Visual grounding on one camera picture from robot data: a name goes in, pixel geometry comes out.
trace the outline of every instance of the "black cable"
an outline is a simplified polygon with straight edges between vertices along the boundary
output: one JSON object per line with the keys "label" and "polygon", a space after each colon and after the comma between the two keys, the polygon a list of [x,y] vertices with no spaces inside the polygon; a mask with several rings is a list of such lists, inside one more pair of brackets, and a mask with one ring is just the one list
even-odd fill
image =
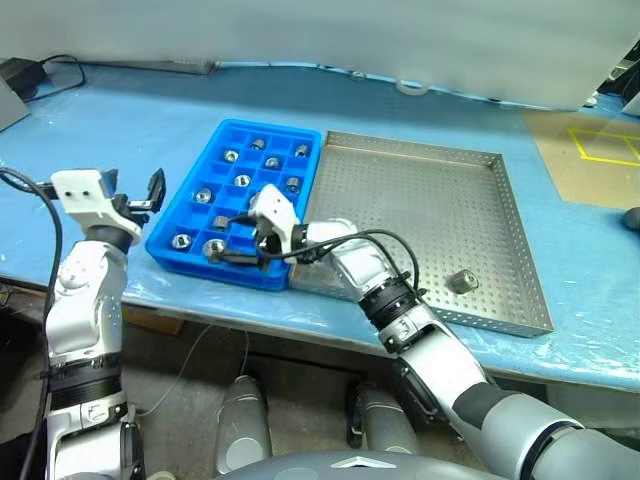
{"label": "black cable", "polygon": [[42,95],[37,95],[33,98],[29,98],[27,100],[25,100],[25,102],[33,102],[34,100],[40,100],[41,98],[46,98],[46,97],[50,97],[52,95],[57,95],[58,93],[64,92],[66,90],[71,90],[72,88],[77,88],[77,87],[81,87],[82,85],[85,84],[85,82],[87,81],[87,77],[84,73],[84,69],[82,68],[82,64],[80,63],[80,60],[78,60],[76,57],[74,57],[73,55],[52,55],[51,57],[47,57],[44,60],[40,60],[40,65],[44,65],[47,62],[50,62],[51,60],[55,60],[57,58],[68,58],[71,59],[76,66],[78,67],[78,70],[80,71],[80,80],[78,80],[76,83],[72,83],[71,85],[66,85],[64,87],[61,88],[57,88],[56,90],[53,90],[51,92],[47,92],[47,93],[43,93]]}
{"label": "black cable", "polygon": [[391,256],[391,254],[389,254],[388,250],[384,248],[384,246],[382,245],[382,243],[380,243],[379,240],[376,240],[371,235],[387,235],[397,240],[404,247],[404,249],[409,254],[409,257],[411,258],[411,263],[413,265],[413,290],[415,290],[417,293],[419,288],[418,285],[420,283],[420,266],[418,264],[418,257],[413,252],[413,250],[411,249],[409,244],[406,242],[406,240],[404,240],[400,235],[393,233],[389,230],[383,230],[378,228],[362,230],[358,233],[343,235],[342,237],[336,237],[330,240],[325,240],[324,242],[319,242],[309,247],[299,248],[289,253],[271,254],[260,248],[258,248],[258,252],[260,253],[260,255],[270,260],[283,260],[285,258],[297,257],[298,255],[301,255],[304,253],[317,252],[319,256],[314,258],[314,260],[318,260],[322,258],[324,255],[326,255],[327,253],[329,253],[334,248],[339,247],[340,245],[342,245],[345,242],[348,242],[349,240],[362,239],[362,240],[368,240],[374,243],[378,248],[380,248],[380,250],[382,251],[385,258],[389,261],[389,264],[392,266],[392,268],[396,271],[396,273],[399,276],[402,276],[402,271],[398,268],[395,261],[393,260],[393,257]]}
{"label": "black cable", "polygon": [[232,223],[238,223],[240,225],[245,226],[255,226],[255,219],[251,218],[248,214],[246,215],[236,215],[235,217],[231,217],[227,220],[227,225],[231,225]]}
{"label": "black cable", "polygon": [[[23,183],[23,185],[15,183],[15,181],[11,180],[8,177],[13,177],[19,180]],[[47,295],[44,301],[44,315],[42,317],[42,331],[45,332],[45,334],[43,335],[45,375],[43,377],[42,388],[40,390],[40,400],[38,403],[36,422],[33,427],[33,431],[31,432],[29,447],[27,449],[24,462],[22,463],[22,470],[20,471],[20,480],[27,480],[29,477],[29,471],[31,470],[31,464],[33,463],[33,457],[36,452],[36,447],[38,446],[38,440],[40,439],[40,430],[42,429],[42,422],[44,420],[45,408],[47,405],[47,394],[49,393],[49,378],[47,376],[47,373],[49,371],[49,347],[47,344],[46,327],[47,315],[49,314],[49,311],[51,310],[54,302],[54,288],[56,277],[58,275],[58,269],[60,268],[60,259],[62,256],[62,224],[60,223],[60,216],[58,215],[56,207],[51,202],[51,199],[49,199],[49,197],[47,197],[42,189],[38,187],[38,185],[29,177],[13,169],[0,167],[0,179],[2,179],[11,187],[20,190],[21,192],[33,193],[34,195],[40,197],[40,199],[47,207],[47,210],[49,210],[49,214],[51,215],[51,220],[53,221],[53,226],[55,229],[55,250],[53,254],[53,264],[51,265],[51,274],[49,275],[49,283],[47,284]]]}
{"label": "black cable", "polygon": [[622,88],[622,90],[620,90],[620,96],[623,98],[623,100],[626,100],[624,98],[624,95],[625,95],[625,93],[627,93],[627,89],[631,86],[631,82],[633,82],[636,78],[638,79],[638,82],[640,83],[640,69],[638,69],[635,72],[633,72],[631,77],[629,77],[629,80],[627,81],[627,83],[624,84],[624,87]]}

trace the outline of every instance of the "metal nut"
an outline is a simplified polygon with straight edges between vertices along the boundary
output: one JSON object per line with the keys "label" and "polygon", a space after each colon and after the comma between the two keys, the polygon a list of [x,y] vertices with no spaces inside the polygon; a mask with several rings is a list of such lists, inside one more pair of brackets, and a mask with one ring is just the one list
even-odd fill
{"label": "metal nut", "polygon": [[191,246],[193,240],[186,233],[179,233],[171,240],[171,246],[176,250],[186,250]]}
{"label": "metal nut", "polygon": [[264,166],[265,168],[278,169],[280,168],[280,159],[278,157],[269,157],[267,161],[264,162]]}
{"label": "metal nut", "polygon": [[298,145],[296,147],[296,157],[306,157],[308,153],[309,147],[307,147],[306,145]]}
{"label": "metal nut", "polygon": [[300,179],[297,177],[291,177],[287,180],[287,191],[289,193],[300,192]]}
{"label": "metal nut", "polygon": [[211,240],[207,240],[202,246],[202,254],[207,257],[210,262],[217,262],[220,260],[224,248],[224,240],[212,238]]}
{"label": "metal nut", "polygon": [[251,150],[264,150],[264,140],[261,138],[256,138],[251,144]]}
{"label": "metal nut", "polygon": [[480,286],[478,277],[468,269],[460,270],[449,277],[447,287],[454,293],[464,294]]}
{"label": "metal nut", "polygon": [[236,160],[238,160],[238,152],[235,150],[225,150],[224,160],[229,163],[236,163]]}
{"label": "metal nut", "polygon": [[198,203],[209,203],[212,196],[213,195],[211,194],[211,190],[205,187],[198,190],[193,198]]}
{"label": "metal nut", "polygon": [[233,184],[236,187],[248,187],[251,183],[251,177],[249,175],[238,175],[233,179]]}
{"label": "metal nut", "polygon": [[218,215],[213,219],[213,228],[218,230],[226,230],[228,224],[229,217],[225,217],[224,215]]}

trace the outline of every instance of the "white wall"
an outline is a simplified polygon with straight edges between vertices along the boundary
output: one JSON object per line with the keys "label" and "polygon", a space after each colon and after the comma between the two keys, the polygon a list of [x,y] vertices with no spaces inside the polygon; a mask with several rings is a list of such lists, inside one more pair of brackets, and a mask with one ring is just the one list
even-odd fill
{"label": "white wall", "polygon": [[0,57],[301,61],[577,108],[640,0],[0,0]]}

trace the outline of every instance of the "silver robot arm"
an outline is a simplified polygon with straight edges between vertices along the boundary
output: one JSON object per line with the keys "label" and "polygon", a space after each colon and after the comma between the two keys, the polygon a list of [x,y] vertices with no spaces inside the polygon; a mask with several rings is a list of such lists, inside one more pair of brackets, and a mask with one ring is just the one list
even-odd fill
{"label": "silver robot arm", "polygon": [[[286,253],[357,232],[343,219],[300,224],[293,206],[272,185],[259,194],[249,216],[256,219],[259,245],[280,244],[279,251]],[[313,258],[307,250],[287,261]],[[640,454],[533,397],[491,382],[371,242],[349,240],[322,261],[337,272],[396,356],[396,369],[424,413],[446,419],[492,473],[513,480],[600,480],[634,478],[640,471]]]}
{"label": "silver robot arm", "polygon": [[79,474],[144,479],[142,444],[120,384],[121,296],[127,252],[140,240],[165,194],[164,174],[149,183],[149,198],[115,194],[116,171],[65,170],[43,187],[82,227],[58,272],[46,322],[50,407],[48,480]]}

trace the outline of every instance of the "stainless steel tray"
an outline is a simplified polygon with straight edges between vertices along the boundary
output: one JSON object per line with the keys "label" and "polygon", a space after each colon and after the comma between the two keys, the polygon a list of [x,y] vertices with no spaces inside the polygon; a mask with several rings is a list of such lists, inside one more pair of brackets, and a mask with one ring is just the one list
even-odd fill
{"label": "stainless steel tray", "polygon": [[[500,154],[329,132],[305,221],[336,217],[404,237],[443,320],[523,337],[553,331]],[[380,239],[410,270],[402,247]],[[463,268],[480,287],[456,295],[446,280]],[[296,266],[290,286],[346,298],[323,265]]]}

